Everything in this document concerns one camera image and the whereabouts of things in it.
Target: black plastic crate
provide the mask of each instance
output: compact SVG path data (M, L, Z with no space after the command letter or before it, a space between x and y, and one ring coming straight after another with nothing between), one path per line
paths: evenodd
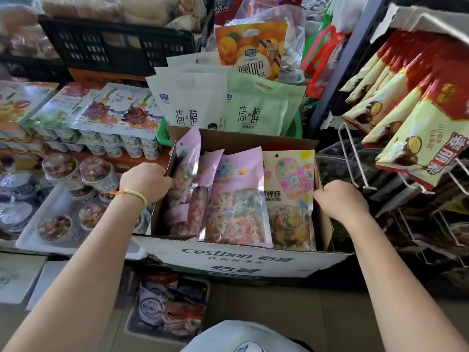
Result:
M44 15L39 23L68 67L150 76L155 74L153 67L167 66L166 57L196 53L206 44L213 27L213 3L209 6L197 41L190 31L169 28ZM109 44L110 37L119 44Z
M73 78L60 60L19 57L0 53L0 64L11 76L30 79L32 82L72 82Z

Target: floor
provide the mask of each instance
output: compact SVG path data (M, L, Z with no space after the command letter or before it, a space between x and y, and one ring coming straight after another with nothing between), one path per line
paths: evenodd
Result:
M469 302L440 301L469 340ZM181 346L158 343L124 332L130 309L114 311L100 352L178 352ZM27 312L21 305L0 305L0 349ZM366 294L281 287L213 284L205 326L224 319L252 320L308 343L316 352L384 351Z

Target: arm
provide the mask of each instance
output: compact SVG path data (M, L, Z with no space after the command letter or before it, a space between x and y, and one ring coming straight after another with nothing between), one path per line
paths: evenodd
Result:
M407 268L352 184L314 192L321 208L352 238L387 352L468 352L469 345Z
M133 189L148 202L171 186L164 169L143 163L125 173L121 189ZM99 348L111 315L127 246L143 201L117 195L95 229L55 279L4 352L82 352Z

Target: person's right hand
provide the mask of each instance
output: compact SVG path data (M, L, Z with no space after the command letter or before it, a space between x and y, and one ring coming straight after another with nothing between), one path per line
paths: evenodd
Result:
M120 178L120 189L131 189L145 196L148 203L160 200L167 194L173 179L165 176L164 168L156 163L140 163Z
M365 198L353 184L342 180L334 180L327 183L323 190L315 190L314 199L327 215L342 225L363 215L370 216Z

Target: yellow bracelet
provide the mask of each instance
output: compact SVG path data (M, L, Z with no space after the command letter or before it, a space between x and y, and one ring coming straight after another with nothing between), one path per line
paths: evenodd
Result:
M142 194L140 194L138 191L136 190L132 190L132 189L120 189L119 191L112 191L111 194L115 194L115 195L118 195L118 194L131 194L133 196L136 196L138 198L140 198L143 202L144 202L144 205L145 207L148 206L148 201L146 199L145 196L143 196Z

